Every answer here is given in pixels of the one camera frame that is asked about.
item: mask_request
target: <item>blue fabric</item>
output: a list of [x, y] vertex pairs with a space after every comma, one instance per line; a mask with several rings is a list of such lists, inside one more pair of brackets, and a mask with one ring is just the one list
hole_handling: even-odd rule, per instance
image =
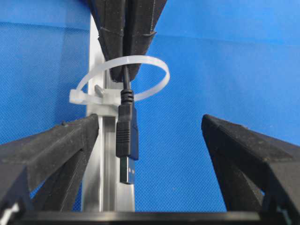
[[[300, 3], [169, 0], [148, 55], [170, 83], [136, 103], [137, 211], [224, 211], [201, 119], [206, 113], [300, 144]], [[163, 72], [142, 66], [140, 92]]]
[[68, 102], [88, 70], [90, 14], [80, 0], [3, 0], [0, 143], [85, 116]]

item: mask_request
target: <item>zip tie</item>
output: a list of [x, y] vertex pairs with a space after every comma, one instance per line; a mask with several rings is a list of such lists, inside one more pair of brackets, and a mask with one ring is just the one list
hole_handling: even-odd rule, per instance
[[135, 94], [135, 101], [140, 101], [143, 99], [146, 99], [158, 92], [160, 92], [168, 83], [170, 80], [170, 72], [169, 68], [166, 65], [165, 62], [163, 62], [160, 59], [151, 57], [151, 56], [145, 56], [145, 55], [130, 55], [130, 56], [124, 56], [119, 57], [113, 60], [109, 60], [103, 64], [100, 64], [96, 67], [94, 67], [86, 76], [83, 77], [83, 79], [79, 82], [77, 88], [75, 90], [70, 91], [70, 102], [75, 104], [82, 104], [86, 105], [87, 103], [95, 103], [95, 104], [101, 104], [101, 98], [85, 94], [81, 89], [84, 87], [87, 82], [99, 74], [102, 71], [111, 69], [113, 67], [128, 65], [128, 64], [150, 64], [157, 67], [162, 68], [165, 71], [165, 77], [155, 86], [152, 88]]

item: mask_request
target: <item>black cable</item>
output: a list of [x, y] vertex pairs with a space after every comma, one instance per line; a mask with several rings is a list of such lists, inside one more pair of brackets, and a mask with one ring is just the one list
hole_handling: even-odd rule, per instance
[[123, 67], [123, 89], [130, 89], [129, 69], [127, 65]]

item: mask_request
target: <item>textured black plastic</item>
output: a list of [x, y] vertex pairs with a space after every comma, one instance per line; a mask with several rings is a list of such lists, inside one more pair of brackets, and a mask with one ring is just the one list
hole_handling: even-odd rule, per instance
[[[106, 60], [121, 56], [144, 55], [155, 35], [154, 28], [166, 0], [89, 0], [99, 31], [99, 42]], [[132, 81], [140, 64], [132, 64]], [[122, 67], [111, 69], [111, 78], [122, 82]]]

